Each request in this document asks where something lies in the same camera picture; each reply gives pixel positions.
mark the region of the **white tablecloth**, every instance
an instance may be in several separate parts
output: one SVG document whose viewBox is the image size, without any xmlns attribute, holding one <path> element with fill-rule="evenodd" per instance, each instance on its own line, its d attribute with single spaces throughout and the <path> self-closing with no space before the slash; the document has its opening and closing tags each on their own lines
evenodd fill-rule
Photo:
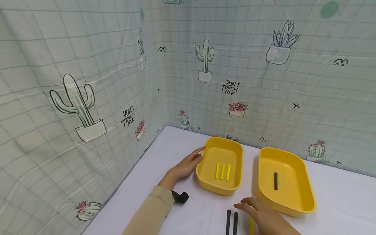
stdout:
<svg viewBox="0 0 376 235">
<path fill-rule="evenodd" d="M 126 177 L 118 191 L 88 226 L 84 235 L 121 235 L 152 188 L 167 170 L 209 136 L 167 126 Z M 252 193 L 256 183 L 259 149 L 243 145 L 242 184 L 234 195 L 225 197 L 201 188 L 196 174 L 177 183 L 174 190 L 187 192 L 184 205 L 175 204 L 166 218 L 161 235 L 219 235 L 225 233 L 226 212 L 239 213 L 238 234 L 249 234 L 249 216 L 233 207 Z M 375 235 L 376 178 L 305 162 L 314 189 L 317 210 L 301 218 L 285 218 L 302 235 Z"/>
</svg>

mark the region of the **cactus drawing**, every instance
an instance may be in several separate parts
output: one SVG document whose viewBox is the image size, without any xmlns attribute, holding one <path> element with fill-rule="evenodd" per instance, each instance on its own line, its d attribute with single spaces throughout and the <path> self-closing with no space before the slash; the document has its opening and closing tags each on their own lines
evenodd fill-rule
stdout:
<svg viewBox="0 0 376 235">
<path fill-rule="evenodd" d="M 202 53 L 200 45 L 197 45 L 197 59 L 202 62 L 202 70 L 199 70 L 199 81 L 210 83 L 211 72 L 208 72 L 208 63 L 213 60 L 214 48 L 212 47 L 209 52 L 209 40 L 205 39 Z"/>
<path fill-rule="evenodd" d="M 270 46 L 268 52 L 266 53 L 266 60 L 272 64 L 284 64 L 286 63 L 291 46 L 296 43 L 300 34 L 293 35 L 295 28 L 295 23 L 292 21 L 286 21 L 282 28 L 282 31 L 273 33 L 273 44 Z"/>
<path fill-rule="evenodd" d="M 141 65 L 141 72 L 142 72 L 145 69 L 145 62 L 146 62 L 142 28 L 140 28 L 140 39 L 137 41 L 138 41 L 138 47 L 140 48 L 140 65 Z"/>
<path fill-rule="evenodd" d="M 318 140 L 316 144 L 311 144 L 308 148 L 309 156 L 307 160 L 311 162 L 326 162 L 325 141 Z"/>
<path fill-rule="evenodd" d="M 230 106 L 230 116 L 232 117 L 243 117 L 245 110 L 247 110 L 248 105 L 243 104 L 242 102 L 234 103 Z"/>
<path fill-rule="evenodd" d="M 185 111 L 181 110 L 178 117 L 184 130 L 192 129 L 192 125 L 189 123 L 188 117 L 185 115 Z"/>
<path fill-rule="evenodd" d="M 75 210 L 78 210 L 76 218 L 80 221 L 88 221 L 94 218 L 94 216 L 101 209 L 102 204 L 99 202 L 91 202 L 88 204 L 88 201 L 83 201 L 75 207 Z"/>
<path fill-rule="evenodd" d="M 76 128 L 80 139 L 84 142 L 89 142 L 104 135 L 107 129 L 103 123 L 103 119 L 94 121 L 89 112 L 89 109 L 94 106 L 95 102 L 92 87 L 89 84 L 84 85 L 83 88 L 86 93 L 86 99 L 84 100 L 75 79 L 71 75 L 64 75 L 63 84 L 70 105 L 65 105 L 59 94 L 54 90 L 50 91 L 50 96 L 53 104 L 60 112 L 78 115 L 83 125 Z"/>
<path fill-rule="evenodd" d="M 137 130 L 135 131 L 135 134 L 136 134 L 136 137 L 137 137 L 137 140 L 140 141 L 141 138 L 144 136 L 145 134 L 145 122 L 144 121 L 141 121 L 138 126 L 137 126 Z"/>
</svg>

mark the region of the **black object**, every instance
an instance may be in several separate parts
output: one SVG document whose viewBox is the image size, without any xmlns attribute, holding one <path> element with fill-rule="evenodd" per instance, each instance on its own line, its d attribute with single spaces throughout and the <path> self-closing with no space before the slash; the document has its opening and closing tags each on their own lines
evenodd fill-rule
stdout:
<svg viewBox="0 0 376 235">
<path fill-rule="evenodd" d="M 274 189 L 278 190 L 278 173 L 274 172 Z"/>
<path fill-rule="evenodd" d="M 231 210 L 227 210 L 226 235 L 230 235 L 230 219 L 231 219 Z"/>
<path fill-rule="evenodd" d="M 183 192 L 180 195 L 177 192 L 172 191 L 172 196 L 174 197 L 175 202 L 181 203 L 181 204 L 184 204 L 189 198 L 188 193 L 186 193 L 186 192 Z"/>
<path fill-rule="evenodd" d="M 232 235 L 236 235 L 238 231 L 238 213 L 235 212 L 235 215 L 234 215 L 234 229 L 232 231 Z"/>
</svg>

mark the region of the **yellow stick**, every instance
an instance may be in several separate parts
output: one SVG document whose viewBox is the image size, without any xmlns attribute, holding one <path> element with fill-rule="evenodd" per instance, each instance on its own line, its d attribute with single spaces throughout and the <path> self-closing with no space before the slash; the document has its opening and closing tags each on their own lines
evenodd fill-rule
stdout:
<svg viewBox="0 0 376 235">
<path fill-rule="evenodd" d="M 218 179 L 219 174 L 219 162 L 217 163 L 217 171 L 215 172 L 215 178 Z"/>
<path fill-rule="evenodd" d="M 253 219 L 249 219 L 249 235 L 253 235 Z"/>
<path fill-rule="evenodd" d="M 221 180 L 223 180 L 223 175 L 224 175 L 224 164 L 222 165 Z"/>
<path fill-rule="evenodd" d="M 229 181 L 229 178 L 230 178 L 230 170 L 231 170 L 231 166 L 229 165 L 229 167 L 227 168 L 226 182 Z"/>
</svg>

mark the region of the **yellow tray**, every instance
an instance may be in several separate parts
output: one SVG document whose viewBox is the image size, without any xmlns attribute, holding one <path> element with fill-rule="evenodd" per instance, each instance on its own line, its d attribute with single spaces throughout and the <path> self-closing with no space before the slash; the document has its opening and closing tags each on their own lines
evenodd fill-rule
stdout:
<svg viewBox="0 0 376 235">
<path fill-rule="evenodd" d="M 206 141 L 206 149 L 202 152 L 204 159 L 197 165 L 196 174 L 199 184 L 209 191 L 230 196 L 241 184 L 243 165 L 243 147 L 232 140 L 211 137 Z M 220 164 L 218 178 L 215 178 L 217 163 Z M 225 165 L 223 180 L 220 179 L 222 167 Z M 229 180 L 226 181 L 228 166 L 231 166 Z"/>
<path fill-rule="evenodd" d="M 277 190 L 274 188 L 277 172 Z M 295 154 L 262 148 L 257 196 L 276 211 L 300 217 L 316 210 L 316 201 L 303 160 Z"/>
</svg>

